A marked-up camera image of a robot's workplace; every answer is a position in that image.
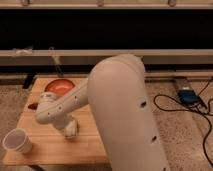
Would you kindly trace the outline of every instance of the white cup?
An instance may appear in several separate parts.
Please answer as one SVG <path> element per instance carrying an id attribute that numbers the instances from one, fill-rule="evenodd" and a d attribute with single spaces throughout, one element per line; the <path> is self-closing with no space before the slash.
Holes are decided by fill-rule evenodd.
<path id="1" fill-rule="evenodd" d="M 24 129 L 15 128 L 5 135 L 2 145 L 5 150 L 17 151 L 20 153 L 28 153 L 32 148 L 32 143 L 29 140 Z"/>

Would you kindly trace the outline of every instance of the table leg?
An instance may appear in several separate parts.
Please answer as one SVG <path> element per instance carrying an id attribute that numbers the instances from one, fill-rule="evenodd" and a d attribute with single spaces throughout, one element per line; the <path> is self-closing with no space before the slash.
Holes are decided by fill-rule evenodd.
<path id="1" fill-rule="evenodd" d="M 39 165 L 28 165 L 30 168 L 32 168 L 35 171 L 45 171 L 42 167 Z"/>

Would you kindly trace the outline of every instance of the terrazzo floor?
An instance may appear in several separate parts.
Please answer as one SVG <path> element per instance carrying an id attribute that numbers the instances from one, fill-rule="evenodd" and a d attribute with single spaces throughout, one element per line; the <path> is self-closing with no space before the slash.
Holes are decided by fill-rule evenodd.
<path id="1" fill-rule="evenodd" d="M 22 108 L 30 92 L 22 89 L 14 81 L 0 81 L 0 140 L 17 124 Z M 199 80 L 191 82 L 196 92 L 202 89 L 206 82 Z M 163 112 L 155 107 L 153 98 L 158 93 L 176 97 L 174 84 L 171 81 L 151 81 L 146 83 L 150 97 L 151 108 L 160 131 L 161 139 L 172 171 L 210 171 L 213 170 L 204 157 L 202 139 L 207 131 L 207 122 L 196 114 L 189 112 Z M 213 83 L 202 94 L 204 101 L 213 96 Z M 179 108 L 168 99 L 159 99 L 159 104 L 165 108 Z M 207 150 L 213 160 L 213 133 L 207 143 Z M 5 151 L 0 148 L 1 171 L 31 171 L 27 166 L 3 166 Z M 109 165 L 89 166 L 43 166 L 47 171 L 111 171 Z"/>

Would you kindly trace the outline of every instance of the wooden tabletop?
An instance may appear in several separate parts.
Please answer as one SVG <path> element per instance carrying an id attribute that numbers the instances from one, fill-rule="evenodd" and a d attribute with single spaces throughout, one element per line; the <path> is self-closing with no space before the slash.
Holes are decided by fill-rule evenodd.
<path id="1" fill-rule="evenodd" d="M 75 140 L 65 139 L 52 125 L 40 125 L 35 120 L 35 111 L 28 105 L 37 102 L 44 87 L 55 78 L 38 78 L 28 97 L 17 127 L 26 130 L 33 149 L 29 154 L 7 152 L 5 165 L 39 164 L 93 164 L 108 163 L 89 105 L 72 113 L 78 120 L 79 131 Z M 70 78 L 75 85 L 83 78 Z"/>

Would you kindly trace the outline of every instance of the cable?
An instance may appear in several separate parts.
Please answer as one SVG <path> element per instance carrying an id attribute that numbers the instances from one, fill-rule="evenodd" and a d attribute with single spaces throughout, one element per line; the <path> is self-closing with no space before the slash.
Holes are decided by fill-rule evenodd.
<path id="1" fill-rule="evenodd" d="M 201 95 L 206 89 L 207 87 L 210 85 L 210 83 L 213 81 L 213 77 L 211 77 L 211 79 L 207 82 L 207 84 L 204 86 L 204 88 L 201 89 L 201 91 L 198 93 L 198 96 Z M 157 103 L 157 98 L 159 97 L 166 97 L 172 101 L 174 101 L 175 103 L 177 103 L 178 105 L 182 106 L 182 108 L 179 108 L 179 109 L 164 109 L 162 108 L 161 106 L 158 105 Z M 207 117 L 207 116 L 213 116 L 213 114 L 211 114 L 211 102 L 213 101 L 213 98 L 209 99 L 208 100 L 208 106 L 207 106 L 207 112 L 202 112 L 198 107 L 200 105 L 200 103 L 194 105 L 194 106 L 186 106 L 186 105 L 183 105 L 181 102 L 179 102 L 178 100 L 174 99 L 173 97 L 169 96 L 169 95 L 166 95 L 166 94 L 158 94 L 154 97 L 153 99 L 153 102 L 155 104 L 155 106 L 162 110 L 162 111 L 165 111 L 165 112 L 177 112 L 177 111 L 186 111 L 186 112 L 192 112 L 192 113 L 196 113 L 200 116 L 202 116 L 203 118 L 206 119 L 206 121 L 208 122 L 208 131 L 207 133 L 205 134 L 204 138 L 203 138 L 203 142 L 202 142 L 202 148 L 203 148 L 203 152 L 204 152 L 204 155 L 206 157 L 206 159 L 208 160 L 209 164 L 211 165 L 211 167 L 213 168 L 213 161 L 211 161 L 209 155 L 208 155 L 208 152 L 207 152 L 207 149 L 206 149 L 206 141 L 209 137 L 209 135 L 211 134 L 212 132 L 212 123 L 210 121 L 210 119 Z"/>
<path id="2" fill-rule="evenodd" d="M 212 82 L 213 77 L 211 77 L 211 79 L 207 82 L 207 84 L 202 88 L 202 90 L 198 93 L 198 96 L 200 96 L 204 90 L 206 90 L 206 88 L 209 86 L 209 84 Z"/>

